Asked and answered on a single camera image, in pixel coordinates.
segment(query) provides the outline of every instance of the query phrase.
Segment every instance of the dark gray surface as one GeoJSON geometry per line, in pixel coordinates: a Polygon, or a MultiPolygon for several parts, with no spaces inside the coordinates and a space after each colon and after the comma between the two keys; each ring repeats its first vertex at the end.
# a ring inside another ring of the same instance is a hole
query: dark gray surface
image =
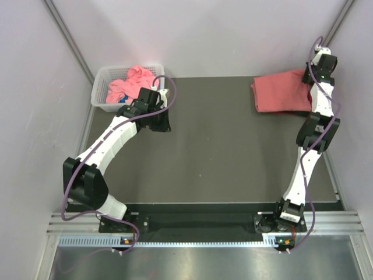
{"type": "MultiPolygon", "coordinates": [[[[112,160],[104,175],[122,202],[273,202],[286,191],[304,119],[255,109],[252,77],[175,79],[172,132],[144,129],[112,160]]],[[[91,145],[114,113],[97,108],[91,145]]],[[[314,201],[336,201],[319,160],[309,184],[314,201]]]]}
{"type": "Polygon", "coordinates": [[[139,248],[123,257],[104,251],[60,274],[58,260],[67,270],[94,250],[59,248],[50,279],[363,279],[348,236],[312,236],[290,255],[272,248],[139,248]]]}

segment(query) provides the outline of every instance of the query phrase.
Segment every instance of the towel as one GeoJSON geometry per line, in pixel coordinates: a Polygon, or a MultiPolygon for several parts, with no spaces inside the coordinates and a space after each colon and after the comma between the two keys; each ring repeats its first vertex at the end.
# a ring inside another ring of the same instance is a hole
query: towel
{"type": "MultiPolygon", "coordinates": [[[[106,97],[106,103],[131,103],[139,97],[140,88],[150,89],[155,76],[149,70],[141,66],[134,66],[128,70],[127,80],[114,80],[109,84],[109,92],[106,97]]],[[[159,81],[156,80],[155,86],[158,87],[159,81]]]]}
{"type": "Polygon", "coordinates": [[[309,86],[302,83],[304,69],[254,78],[251,85],[256,110],[260,113],[311,111],[309,86]]]}

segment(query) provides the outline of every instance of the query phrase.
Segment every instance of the wall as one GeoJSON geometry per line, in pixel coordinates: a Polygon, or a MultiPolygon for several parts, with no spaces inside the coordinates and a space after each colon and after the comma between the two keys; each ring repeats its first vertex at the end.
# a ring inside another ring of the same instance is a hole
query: wall
{"type": "Polygon", "coordinates": [[[31,279],[90,84],[40,0],[0,4],[0,278],[31,279]]]}
{"type": "Polygon", "coordinates": [[[358,211],[373,248],[373,1],[358,0],[331,44],[338,56],[333,95],[343,105],[330,145],[348,209],[358,211]]]}
{"type": "Polygon", "coordinates": [[[175,77],[303,68],[344,0],[54,0],[88,66],[158,62],[175,77]]]}

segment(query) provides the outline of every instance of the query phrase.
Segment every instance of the crumpled pink cloth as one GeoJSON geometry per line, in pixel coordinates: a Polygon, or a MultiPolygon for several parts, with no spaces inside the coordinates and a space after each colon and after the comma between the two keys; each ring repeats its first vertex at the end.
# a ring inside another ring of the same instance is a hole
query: crumpled pink cloth
{"type": "Polygon", "coordinates": [[[139,97],[140,88],[150,89],[155,76],[141,66],[132,67],[127,73],[127,80],[114,80],[109,84],[106,103],[119,103],[126,95],[130,103],[139,97]]]}
{"type": "Polygon", "coordinates": [[[308,85],[302,83],[304,69],[254,78],[251,85],[258,112],[311,111],[308,85]]]}

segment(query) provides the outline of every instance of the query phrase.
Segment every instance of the basket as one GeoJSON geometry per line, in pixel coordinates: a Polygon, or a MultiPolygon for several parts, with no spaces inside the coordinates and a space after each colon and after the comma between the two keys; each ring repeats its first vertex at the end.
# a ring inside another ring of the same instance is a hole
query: basket
{"type": "MultiPolygon", "coordinates": [[[[164,75],[162,65],[143,66],[155,76],[164,75]]],[[[116,112],[120,107],[128,103],[106,103],[106,97],[109,90],[109,84],[117,79],[127,80],[127,73],[131,67],[127,66],[106,66],[98,70],[94,79],[91,104],[94,107],[100,107],[106,112],[116,112]]],[[[164,78],[159,79],[160,88],[164,88],[164,78]]]]}

